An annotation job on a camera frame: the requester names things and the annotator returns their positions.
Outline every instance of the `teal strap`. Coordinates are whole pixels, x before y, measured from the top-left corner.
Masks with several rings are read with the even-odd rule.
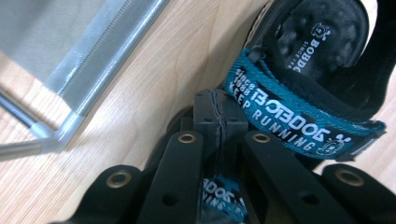
[[[317,109],[279,83],[263,60],[259,69],[249,53],[243,50],[233,64],[226,91],[252,125],[285,147],[312,158],[352,161],[385,132],[381,121],[351,122]]]

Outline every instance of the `bolt hole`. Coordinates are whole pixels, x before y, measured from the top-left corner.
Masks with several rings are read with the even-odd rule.
[[[353,186],[353,187],[360,187],[364,185],[364,180],[361,176],[355,174],[352,171],[346,169],[338,169],[335,171],[335,176],[342,182]]]
[[[178,141],[182,143],[191,143],[195,141],[195,136],[189,133],[185,133],[178,137]]]
[[[301,200],[303,200],[303,202],[311,204],[311,205],[316,205],[316,204],[319,204],[319,202],[320,202],[317,195],[315,195],[311,192],[308,192],[308,191],[300,193],[300,198],[301,198]]]
[[[169,206],[169,207],[174,206],[174,205],[178,204],[179,201],[180,201],[180,197],[176,193],[169,192],[169,193],[163,195],[163,204],[165,204],[166,206]]]
[[[253,140],[259,143],[267,143],[271,140],[271,138],[263,133],[256,133],[253,134]]]
[[[106,183],[110,188],[118,189],[127,185],[131,179],[132,176],[129,172],[120,170],[109,176]]]

